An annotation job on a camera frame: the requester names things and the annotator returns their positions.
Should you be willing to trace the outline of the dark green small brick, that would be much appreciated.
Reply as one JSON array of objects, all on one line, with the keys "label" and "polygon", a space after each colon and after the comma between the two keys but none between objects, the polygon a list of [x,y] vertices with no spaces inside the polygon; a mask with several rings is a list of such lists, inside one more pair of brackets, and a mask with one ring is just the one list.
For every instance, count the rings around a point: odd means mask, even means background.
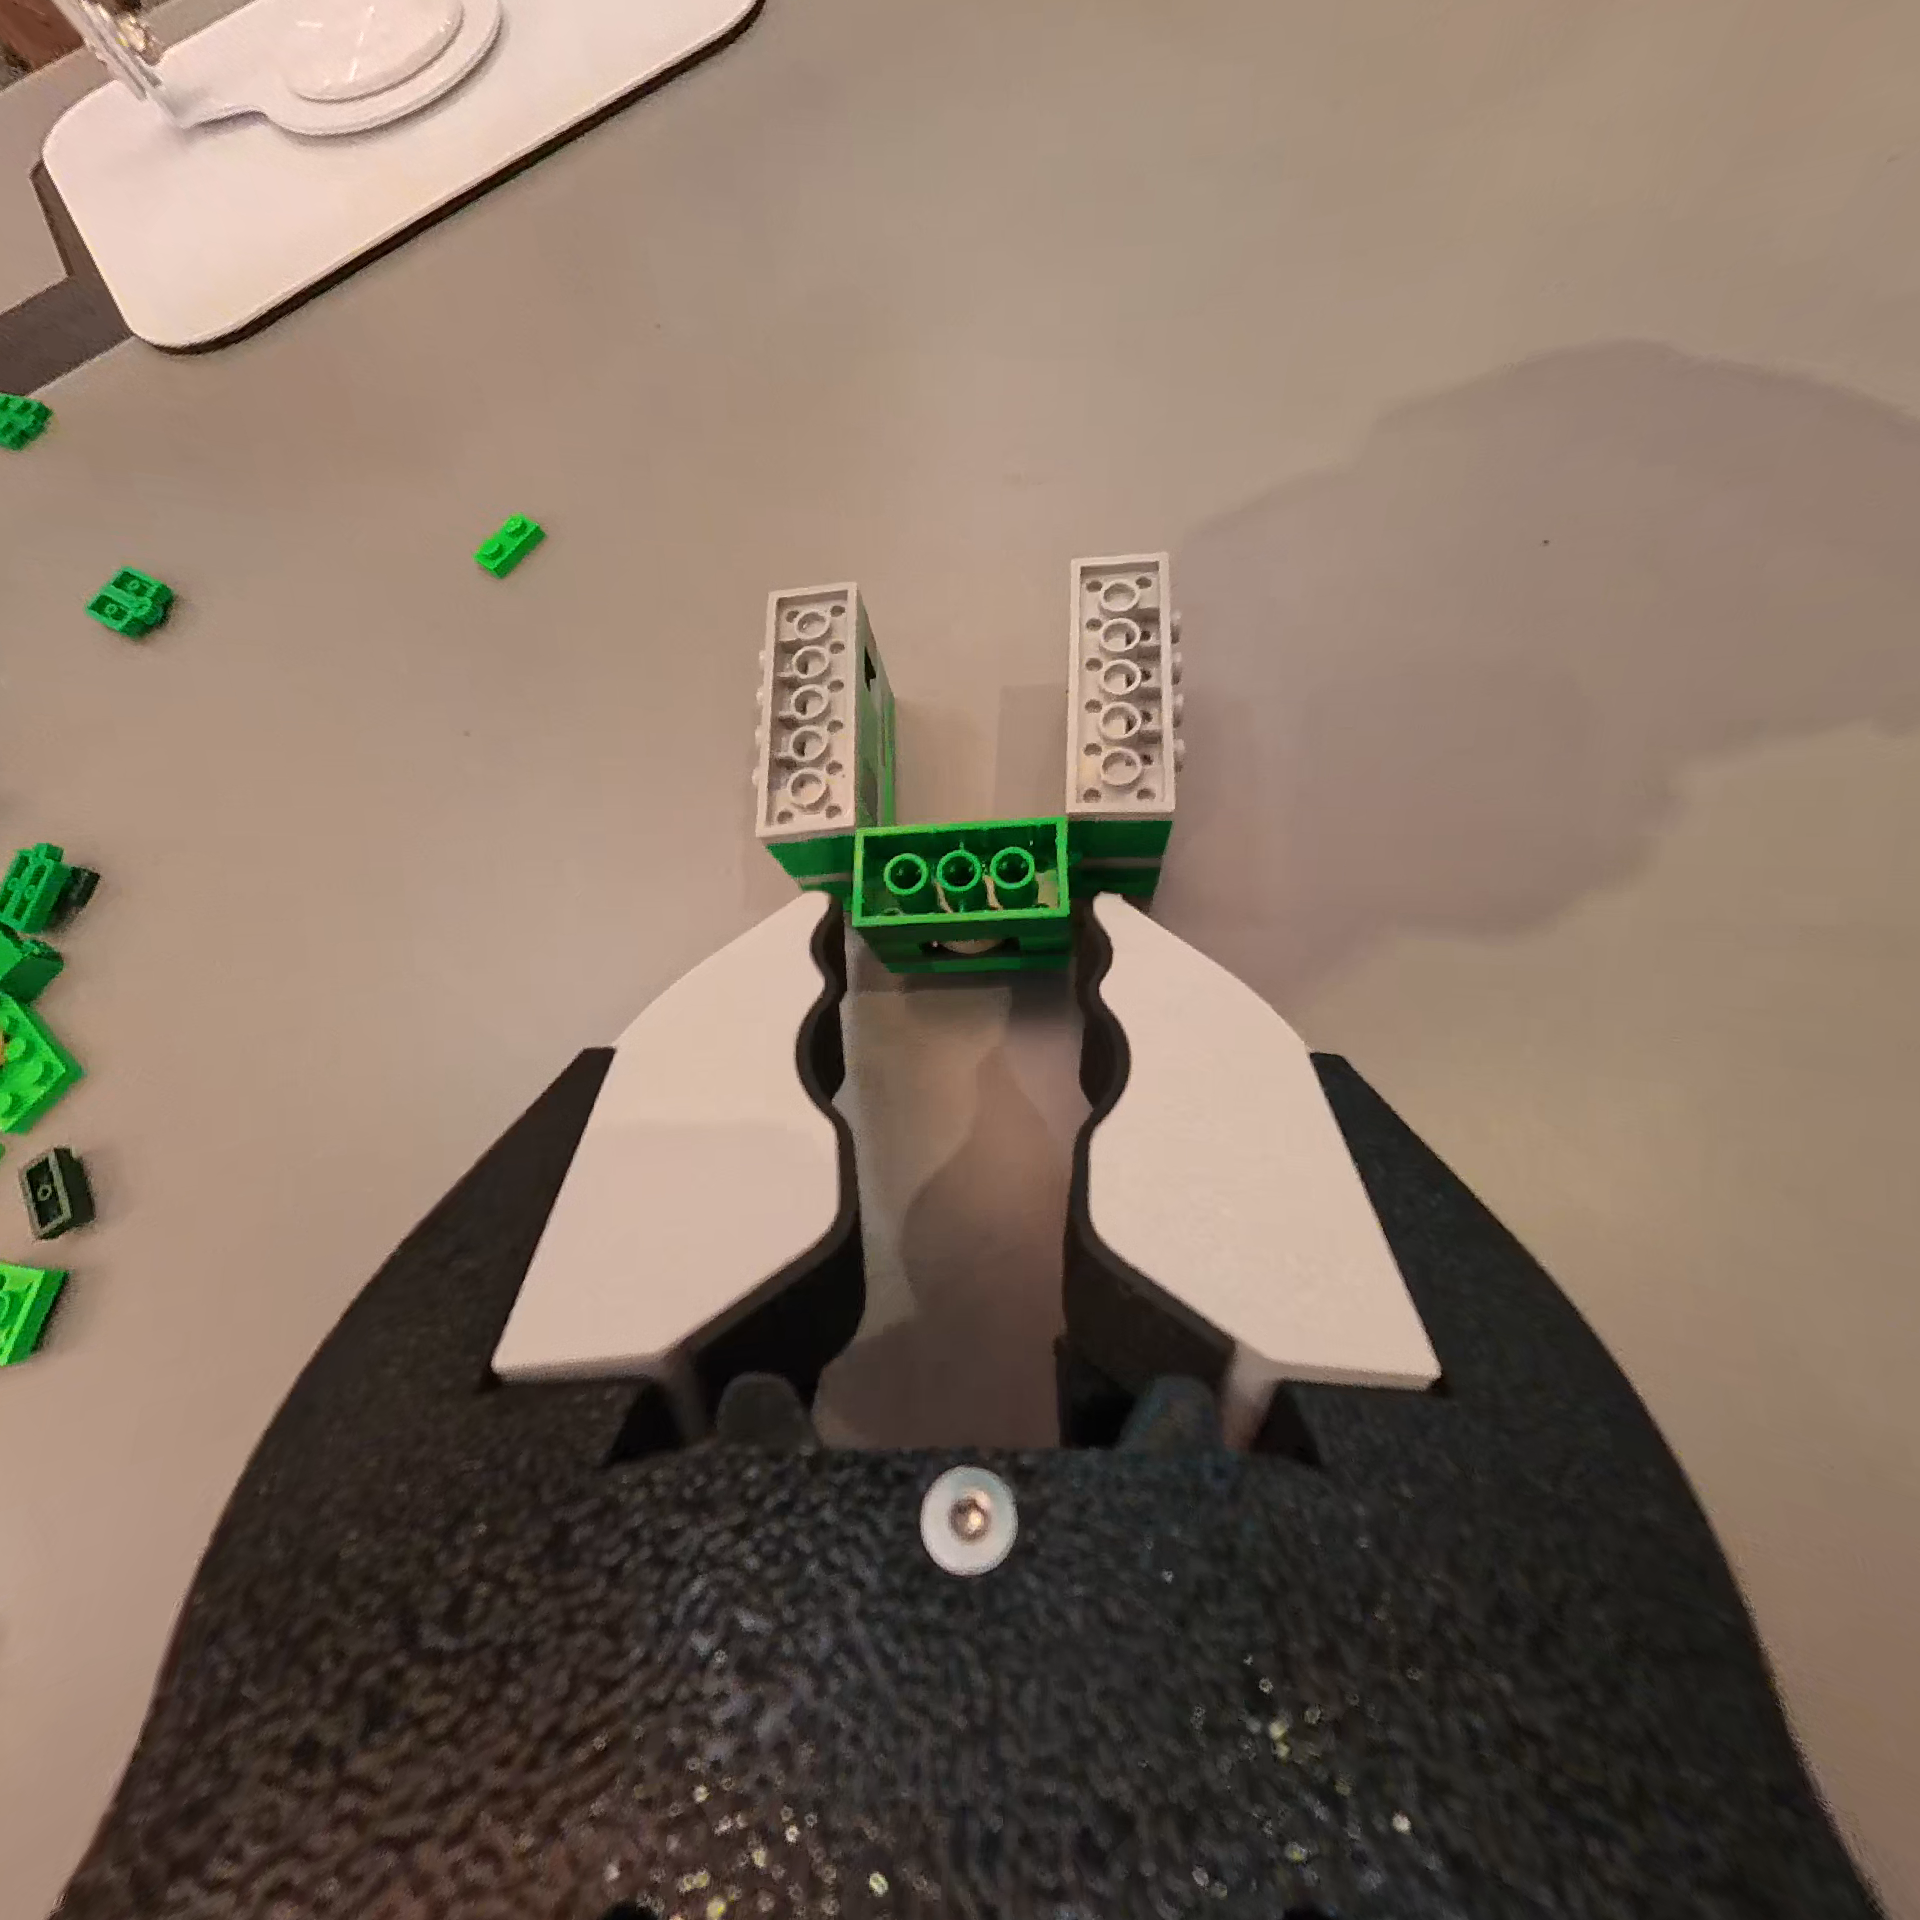
[{"label": "dark green small brick", "polygon": [[99,1217],[86,1166],[69,1146],[57,1144],[36,1154],[18,1173],[18,1186],[36,1242],[80,1232]]}]

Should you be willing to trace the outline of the green square plate brick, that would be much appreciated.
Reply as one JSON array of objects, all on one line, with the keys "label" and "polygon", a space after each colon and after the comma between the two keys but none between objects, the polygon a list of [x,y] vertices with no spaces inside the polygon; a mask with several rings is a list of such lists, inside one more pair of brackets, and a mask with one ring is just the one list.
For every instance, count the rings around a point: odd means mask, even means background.
[{"label": "green square plate brick", "polygon": [[40,1012],[2,994],[2,1136],[25,1136],[84,1067]]}]

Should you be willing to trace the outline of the green clip brick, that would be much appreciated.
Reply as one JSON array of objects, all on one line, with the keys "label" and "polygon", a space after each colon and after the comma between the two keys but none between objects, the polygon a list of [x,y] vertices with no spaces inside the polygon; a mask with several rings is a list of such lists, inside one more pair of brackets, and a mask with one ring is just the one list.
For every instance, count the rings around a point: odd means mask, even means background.
[{"label": "green clip brick", "polygon": [[99,885],[101,876],[69,861],[57,844],[29,844],[12,854],[2,876],[2,929],[21,940],[62,929]]}]

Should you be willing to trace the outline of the green and grey brick assembly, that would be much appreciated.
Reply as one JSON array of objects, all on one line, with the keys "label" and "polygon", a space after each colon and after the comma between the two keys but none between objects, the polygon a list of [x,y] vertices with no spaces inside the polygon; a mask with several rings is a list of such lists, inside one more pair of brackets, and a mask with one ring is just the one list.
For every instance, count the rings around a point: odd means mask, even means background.
[{"label": "green and grey brick assembly", "polygon": [[1066,969],[1073,913],[1148,906],[1178,816],[1185,653],[1169,550],[1069,569],[1062,810],[904,822],[897,696],[856,582],[771,593],[755,837],[899,976]]}]

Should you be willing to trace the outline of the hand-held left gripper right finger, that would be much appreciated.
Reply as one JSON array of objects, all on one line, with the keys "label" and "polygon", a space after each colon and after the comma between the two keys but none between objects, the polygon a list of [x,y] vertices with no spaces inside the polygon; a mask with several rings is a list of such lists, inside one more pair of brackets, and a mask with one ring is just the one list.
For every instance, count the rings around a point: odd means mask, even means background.
[{"label": "hand-held left gripper right finger", "polygon": [[1436,1390],[1442,1361],[1307,1042],[1120,897],[1094,897],[1078,933],[1069,1356],[1130,1398],[1198,1380],[1232,1445],[1294,1385]]}]

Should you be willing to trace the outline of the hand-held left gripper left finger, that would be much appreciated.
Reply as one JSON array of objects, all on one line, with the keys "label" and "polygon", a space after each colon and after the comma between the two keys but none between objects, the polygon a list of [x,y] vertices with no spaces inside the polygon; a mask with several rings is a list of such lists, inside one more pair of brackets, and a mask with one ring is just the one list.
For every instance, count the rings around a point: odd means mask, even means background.
[{"label": "hand-held left gripper left finger", "polygon": [[866,1310],[846,990],[841,906],[798,897],[628,1021],[494,1378],[644,1380],[683,1434],[742,1377],[812,1409]]}]

